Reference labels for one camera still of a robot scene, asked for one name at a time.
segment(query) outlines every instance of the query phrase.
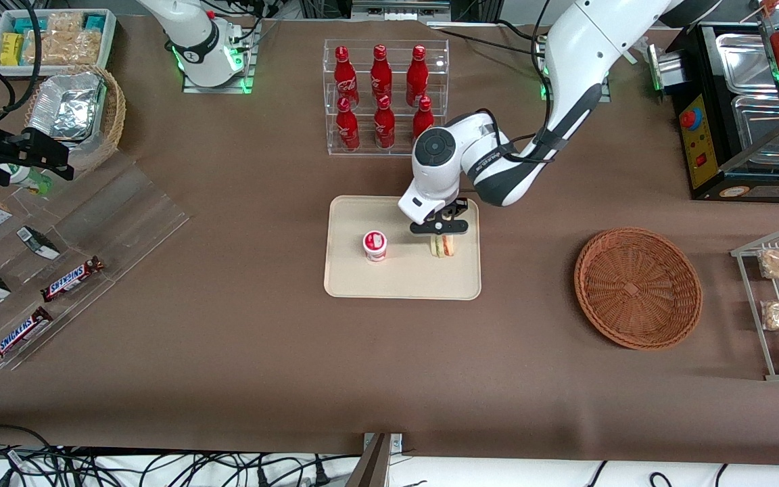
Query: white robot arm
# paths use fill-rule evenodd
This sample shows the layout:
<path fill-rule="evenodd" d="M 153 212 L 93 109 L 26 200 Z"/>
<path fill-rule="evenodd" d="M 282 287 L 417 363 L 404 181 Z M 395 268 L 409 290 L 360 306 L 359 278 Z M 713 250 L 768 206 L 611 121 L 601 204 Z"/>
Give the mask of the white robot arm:
<path fill-rule="evenodd" d="M 242 71 L 242 57 L 236 52 L 242 46 L 240 26 L 210 18 L 200 0 L 137 1 L 158 19 L 185 75 L 195 85 L 219 86 Z"/>
<path fill-rule="evenodd" d="M 679 13 L 695 22 L 718 3 L 575 0 L 551 27 L 546 40 L 545 66 L 553 95 L 546 126 L 519 154 L 513 153 L 515 149 L 500 130 L 495 136 L 497 126 L 487 111 L 461 115 L 446 126 L 426 130 L 415 143 L 414 180 L 399 200 L 399 208 L 415 224 L 423 224 L 454 202 L 460 172 L 466 173 L 486 203 L 515 203 L 594 110 L 602 95 L 600 84 L 612 64 L 653 22 L 665 12 L 679 10 L 681 4 L 692 4 L 692 9 L 684 7 Z"/>

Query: yellow control panel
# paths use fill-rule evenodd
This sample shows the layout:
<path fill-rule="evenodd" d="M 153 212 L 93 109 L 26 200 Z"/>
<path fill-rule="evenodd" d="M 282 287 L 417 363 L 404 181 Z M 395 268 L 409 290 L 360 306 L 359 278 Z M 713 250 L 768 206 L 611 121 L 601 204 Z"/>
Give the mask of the yellow control panel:
<path fill-rule="evenodd" d="M 687 157 L 687 166 L 690 167 L 690 184 L 695 190 L 717 174 L 717 158 L 714 156 L 702 95 L 684 108 L 678 121 L 681 139 L 684 141 L 684 157 Z"/>

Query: coca-cola logo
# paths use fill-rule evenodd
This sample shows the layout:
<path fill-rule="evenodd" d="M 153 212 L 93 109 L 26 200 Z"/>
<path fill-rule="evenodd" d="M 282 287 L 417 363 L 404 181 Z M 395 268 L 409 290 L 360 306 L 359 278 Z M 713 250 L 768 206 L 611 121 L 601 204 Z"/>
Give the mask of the coca-cola logo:
<path fill-rule="evenodd" d="M 356 78 L 350 80 L 338 81 L 338 91 L 353 91 L 356 89 Z"/>

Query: red button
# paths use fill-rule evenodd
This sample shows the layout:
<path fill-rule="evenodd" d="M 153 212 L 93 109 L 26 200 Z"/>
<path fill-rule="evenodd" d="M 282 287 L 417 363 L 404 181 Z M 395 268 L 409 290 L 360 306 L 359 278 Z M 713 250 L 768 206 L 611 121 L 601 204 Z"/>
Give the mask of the red button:
<path fill-rule="evenodd" d="M 681 114 L 681 126 L 684 127 L 684 129 L 689 129 L 693 124 L 696 123 L 696 114 L 693 113 L 692 110 L 686 111 L 683 114 Z"/>

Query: beige tray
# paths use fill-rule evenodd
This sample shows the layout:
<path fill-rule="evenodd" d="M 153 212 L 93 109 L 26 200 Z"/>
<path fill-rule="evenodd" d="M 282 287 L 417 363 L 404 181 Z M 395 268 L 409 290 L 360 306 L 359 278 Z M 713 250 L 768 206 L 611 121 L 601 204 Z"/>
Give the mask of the beige tray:
<path fill-rule="evenodd" d="M 469 229 L 455 235 L 455 256 L 434 258 L 429 237 L 410 233 L 398 197 L 339 196 L 330 204 L 324 289 L 335 297 L 472 300 L 479 295 L 479 209 L 469 201 L 461 218 Z M 387 235 L 387 258 L 365 258 L 362 236 Z"/>

